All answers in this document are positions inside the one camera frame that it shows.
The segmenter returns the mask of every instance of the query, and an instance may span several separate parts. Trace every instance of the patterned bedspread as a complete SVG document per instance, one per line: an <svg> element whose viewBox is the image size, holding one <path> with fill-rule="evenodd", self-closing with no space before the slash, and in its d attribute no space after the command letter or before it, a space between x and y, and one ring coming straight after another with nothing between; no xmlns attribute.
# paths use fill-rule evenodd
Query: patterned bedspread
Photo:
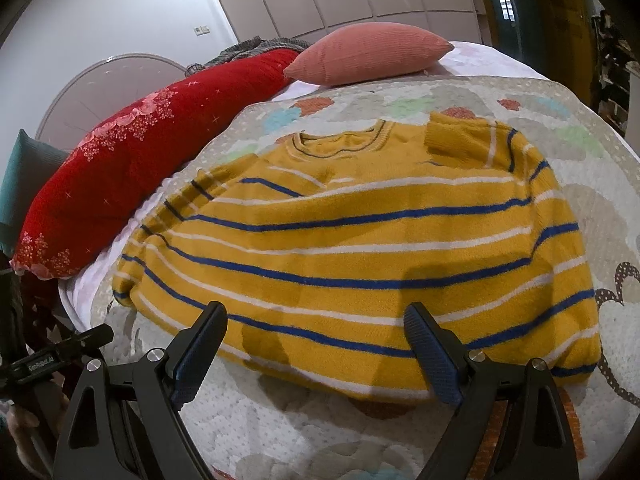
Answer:
<svg viewBox="0 0 640 480"><path fill-rule="evenodd" d="M368 128L377 118L423 124L432 110L495 118L521 130L548 159L574 210L600 308L602 357L587 383L561 395L580 476L596 479L640 413L640 164L563 86L523 78L411 77L254 105L163 192L177 192L198 168L260 152L296 131L330 135ZM168 334L114 301L112 275L113 269L92 306L92 326L108 322L117 334L106 348L108 361L128 362L166 346ZM433 452L451 412L437 402L357 402L216 359L181 415L218 478L409 480ZM478 456L471 478L482 478L487 456L488 450Z"/></svg>

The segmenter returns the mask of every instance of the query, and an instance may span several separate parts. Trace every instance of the sweater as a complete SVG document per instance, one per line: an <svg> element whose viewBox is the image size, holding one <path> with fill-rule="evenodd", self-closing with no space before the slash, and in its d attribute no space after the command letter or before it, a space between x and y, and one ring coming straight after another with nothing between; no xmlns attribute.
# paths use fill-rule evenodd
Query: sweater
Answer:
<svg viewBox="0 0 640 480"><path fill-rule="evenodd" d="M492 120L297 133L200 170L134 232L113 291L172 333L220 301L219 354L359 399L431 396L404 337L413 301L493 360L544 358L558 383L600 356L574 215L540 152Z"/></svg>

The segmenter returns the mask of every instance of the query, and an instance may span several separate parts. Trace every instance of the wall outlet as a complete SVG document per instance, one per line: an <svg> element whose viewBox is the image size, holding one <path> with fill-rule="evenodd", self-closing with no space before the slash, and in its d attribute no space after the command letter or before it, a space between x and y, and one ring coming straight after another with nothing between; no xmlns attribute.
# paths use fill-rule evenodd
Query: wall outlet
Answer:
<svg viewBox="0 0 640 480"><path fill-rule="evenodd" d="M211 32L209 30L209 27L207 27L206 25L195 27L193 30L195 31L196 36L202 36L203 34L209 34Z"/></svg>

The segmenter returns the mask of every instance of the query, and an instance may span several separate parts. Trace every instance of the metal bolt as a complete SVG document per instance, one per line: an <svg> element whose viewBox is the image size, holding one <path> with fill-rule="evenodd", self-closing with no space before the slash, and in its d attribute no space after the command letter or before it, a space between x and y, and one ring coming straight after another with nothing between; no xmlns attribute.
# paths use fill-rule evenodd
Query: metal bolt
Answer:
<svg viewBox="0 0 640 480"><path fill-rule="evenodd" d="M546 363L544 362L544 360L540 359L539 357L536 357L534 359L531 360L531 365L539 371L543 371L546 370Z"/></svg>
<svg viewBox="0 0 640 480"><path fill-rule="evenodd" d="M146 355L146 358L155 363L164 357L164 350L161 348L154 348L151 352Z"/></svg>
<svg viewBox="0 0 640 480"><path fill-rule="evenodd" d="M90 372L95 372L101 366L102 366L102 362L100 361L100 359L91 359L86 364L86 369L89 370Z"/></svg>
<svg viewBox="0 0 640 480"><path fill-rule="evenodd" d="M469 352L469 359L475 361L476 363L481 363L486 359L486 355L482 350L472 350Z"/></svg>

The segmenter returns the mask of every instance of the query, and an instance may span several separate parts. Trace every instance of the pillow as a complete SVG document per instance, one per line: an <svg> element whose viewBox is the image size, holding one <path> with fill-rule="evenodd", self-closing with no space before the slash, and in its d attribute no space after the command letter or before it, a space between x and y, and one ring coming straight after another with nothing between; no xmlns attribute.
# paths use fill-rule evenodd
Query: pillow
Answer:
<svg viewBox="0 0 640 480"><path fill-rule="evenodd" d="M40 190L15 250L16 272L68 278L95 259L162 180L193 159L246 106L290 81L298 55L272 50L198 72L94 128Z"/></svg>
<svg viewBox="0 0 640 480"><path fill-rule="evenodd" d="M454 49L449 41L402 23L355 23L306 49L285 75L316 85L345 85L419 72Z"/></svg>
<svg viewBox="0 0 640 480"><path fill-rule="evenodd" d="M20 130L0 187L0 250L9 258L31 202L68 157Z"/></svg>

